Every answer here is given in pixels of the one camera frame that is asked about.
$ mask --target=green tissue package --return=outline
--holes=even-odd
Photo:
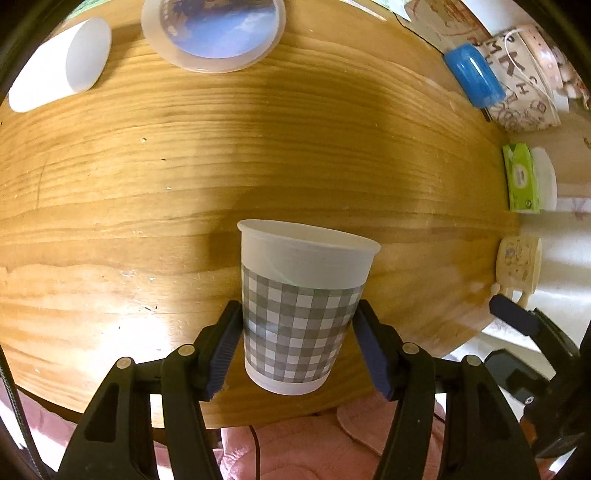
[[[509,186],[509,209],[518,213],[539,213],[538,180],[530,149],[524,143],[505,145],[503,157]]]

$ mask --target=pink clothing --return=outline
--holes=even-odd
[[[370,480],[395,411],[396,402],[375,394],[319,416],[257,428],[261,480]],[[440,405],[436,411],[444,417]],[[443,431],[443,424],[434,419],[424,480],[437,478]],[[254,480],[255,446],[248,427],[223,429],[222,442],[222,476]]]

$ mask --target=wooden table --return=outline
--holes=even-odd
[[[119,357],[192,342],[240,297],[245,218],[380,242],[364,296],[433,355],[489,323],[496,249],[517,230],[507,138],[438,52],[369,1],[288,0],[269,57],[197,74],[154,53],[140,11],[112,0],[69,22],[113,26],[93,89],[29,113],[0,108],[0,341],[19,385],[83,411]],[[227,388],[203,405],[209,427],[372,390],[352,334],[325,385],[302,397],[250,382],[241,348]]]

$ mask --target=cup rim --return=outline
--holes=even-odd
[[[278,229],[291,229],[291,233],[299,235],[289,235]],[[305,223],[283,222],[281,220],[263,220],[246,219],[238,222],[238,229],[243,233],[248,233],[259,239],[281,239],[289,240],[316,247],[326,247],[331,249],[343,249],[350,251],[366,251],[375,255],[382,248],[379,243],[364,236],[354,233],[342,232],[315,225],[306,225]],[[316,238],[305,238],[304,236],[316,236]]]

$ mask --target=white cylindrical cup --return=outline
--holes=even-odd
[[[111,28],[102,18],[88,20],[41,45],[8,92],[15,112],[88,90],[105,68],[111,49]]]
[[[273,393],[312,392],[330,373],[380,245],[300,223],[238,228],[246,372]]]

